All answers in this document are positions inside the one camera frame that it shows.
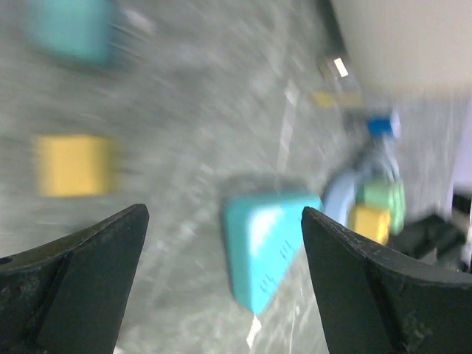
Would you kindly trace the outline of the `green plug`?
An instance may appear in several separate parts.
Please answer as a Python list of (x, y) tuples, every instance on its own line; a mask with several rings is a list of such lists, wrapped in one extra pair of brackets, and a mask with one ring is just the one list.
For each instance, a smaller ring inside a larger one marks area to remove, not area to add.
[(390, 232), (394, 235), (401, 232), (406, 217), (406, 198), (403, 182), (374, 179), (368, 181), (362, 192), (362, 201), (390, 212)]

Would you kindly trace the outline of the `blue round socket board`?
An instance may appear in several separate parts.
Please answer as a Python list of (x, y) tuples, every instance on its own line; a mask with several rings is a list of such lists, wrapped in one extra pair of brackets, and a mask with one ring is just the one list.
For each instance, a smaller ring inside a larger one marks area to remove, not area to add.
[(357, 163), (338, 173), (324, 192), (324, 213), (342, 226), (347, 226), (358, 190), (371, 178), (387, 181), (400, 178), (398, 161), (391, 149), (370, 147)]

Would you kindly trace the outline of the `yellow plug block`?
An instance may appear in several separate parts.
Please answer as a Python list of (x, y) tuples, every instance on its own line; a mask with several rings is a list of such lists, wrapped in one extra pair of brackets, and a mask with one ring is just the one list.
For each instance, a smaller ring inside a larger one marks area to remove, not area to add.
[(117, 188), (117, 145), (109, 137), (40, 135), (35, 154), (38, 191), (43, 196), (100, 196)]

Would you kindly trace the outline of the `teal plug block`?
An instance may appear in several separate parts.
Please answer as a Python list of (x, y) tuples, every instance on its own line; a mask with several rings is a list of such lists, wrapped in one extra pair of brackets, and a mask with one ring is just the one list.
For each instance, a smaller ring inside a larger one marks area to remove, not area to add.
[(108, 64), (112, 57), (115, 1), (26, 1), (25, 32), (38, 48), (59, 58)]

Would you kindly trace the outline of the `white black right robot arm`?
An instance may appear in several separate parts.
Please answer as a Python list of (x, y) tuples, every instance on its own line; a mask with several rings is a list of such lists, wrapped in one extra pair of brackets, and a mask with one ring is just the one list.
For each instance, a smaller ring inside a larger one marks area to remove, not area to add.
[(471, 190), (453, 188), (448, 217), (433, 212), (408, 223), (388, 247), (430, 265), (471, 273)]

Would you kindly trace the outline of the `teal triangular socket board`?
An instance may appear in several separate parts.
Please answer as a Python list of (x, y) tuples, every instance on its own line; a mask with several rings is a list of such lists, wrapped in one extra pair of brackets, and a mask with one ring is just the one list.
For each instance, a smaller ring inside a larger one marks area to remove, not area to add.
[(223, 208), (229, 279), (235, 301), (259, 316), (303, 246), (302, 211), (322, 209), (306, 190), (239, 195)]

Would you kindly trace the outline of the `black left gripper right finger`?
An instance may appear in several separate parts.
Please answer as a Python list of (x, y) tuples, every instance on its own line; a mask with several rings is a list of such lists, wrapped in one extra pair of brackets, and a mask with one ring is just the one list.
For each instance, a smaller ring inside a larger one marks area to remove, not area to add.
[(307, 207), (302, 234), (331, 353), (469, 353), (471, 276), (382, 246)]

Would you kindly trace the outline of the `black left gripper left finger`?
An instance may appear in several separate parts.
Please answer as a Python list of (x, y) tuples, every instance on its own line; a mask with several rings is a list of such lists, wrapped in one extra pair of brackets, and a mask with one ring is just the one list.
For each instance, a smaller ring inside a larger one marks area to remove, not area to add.
[(134, 204), (1, 259), (2, 353), (112, 353), (145, 242)]

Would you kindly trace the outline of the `yellow plug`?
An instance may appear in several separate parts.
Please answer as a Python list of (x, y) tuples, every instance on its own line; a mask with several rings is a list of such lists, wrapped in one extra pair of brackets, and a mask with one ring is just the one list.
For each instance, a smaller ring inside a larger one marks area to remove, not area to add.
[(357, 234), (386, 245), (389, 240), (390, 222), (391, 216), (388, 209), (376, 209), (357, 204), (350, 210), (348, 226)]

